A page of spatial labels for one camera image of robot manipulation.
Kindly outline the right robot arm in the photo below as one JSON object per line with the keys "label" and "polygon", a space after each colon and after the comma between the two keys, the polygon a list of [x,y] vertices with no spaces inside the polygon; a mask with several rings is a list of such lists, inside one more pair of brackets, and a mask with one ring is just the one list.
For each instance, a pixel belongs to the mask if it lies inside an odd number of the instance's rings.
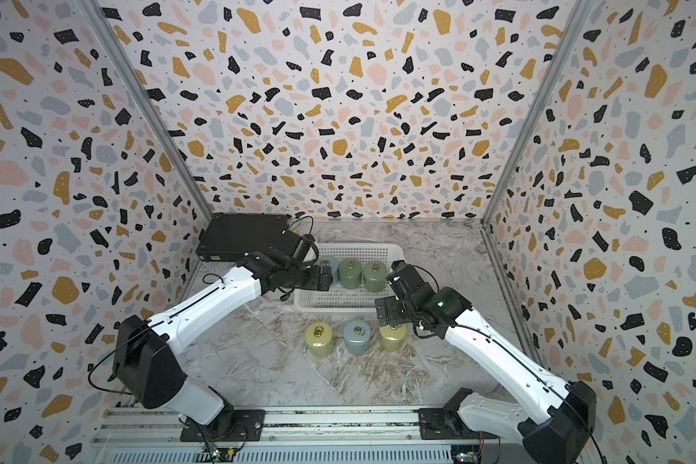
{"label": "right robot arm", "polygon": [[445,421],[520,444],[537,463],[574,463],[595,440],[597,396],[582,381],[546,370],[499,334],[456,290],[433,290],[413,268],[387,278],[394,294],[377,300],[383,326],[410,324],[459,349],[512,396],[488,399],[471,390],[449,402]]}

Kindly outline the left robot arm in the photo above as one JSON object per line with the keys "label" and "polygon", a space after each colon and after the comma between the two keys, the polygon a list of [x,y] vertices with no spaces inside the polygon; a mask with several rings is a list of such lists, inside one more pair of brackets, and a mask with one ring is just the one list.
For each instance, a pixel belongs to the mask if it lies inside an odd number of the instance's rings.
{"label": "left robot arm", "polygon": [[334,283],[330,266],[318,259],[246,254],[224,276],[183,303],[148,319],[127,318],[118,329],[112,372],[146,409],[166,408],[210,430],[229,429],[232,405],[214,389],[185,373],[178,362],[199,336],[234,310],[274,290],[326,292]]}

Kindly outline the blue-grey canister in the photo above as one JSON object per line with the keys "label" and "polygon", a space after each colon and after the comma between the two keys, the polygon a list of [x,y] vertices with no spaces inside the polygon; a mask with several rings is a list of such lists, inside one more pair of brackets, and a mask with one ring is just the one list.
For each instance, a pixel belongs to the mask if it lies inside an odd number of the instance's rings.
{"label": "blue-grey canister", "polygon": [[343,338],[347,351],[353,356],[361,356],[370,346],[371,328],[363,320],[351,320],[344,327]]}

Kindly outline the yellow-green canister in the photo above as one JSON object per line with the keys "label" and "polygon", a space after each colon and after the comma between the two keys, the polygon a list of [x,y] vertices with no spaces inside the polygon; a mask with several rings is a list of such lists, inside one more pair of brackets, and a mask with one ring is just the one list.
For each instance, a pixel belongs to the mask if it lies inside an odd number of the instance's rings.
{"label": "yellow-green canister", "polygon": [[334,351],[334,332],[325,321],[315,321],[305,329],[307,350],[315,358],[326,358]]}
{"label": "yellow-green canister", "polygon": [[402,348],[407,333],[408,326],[406,324],[382,326],[379,328],[380,344],[385,351],[396,352]]}

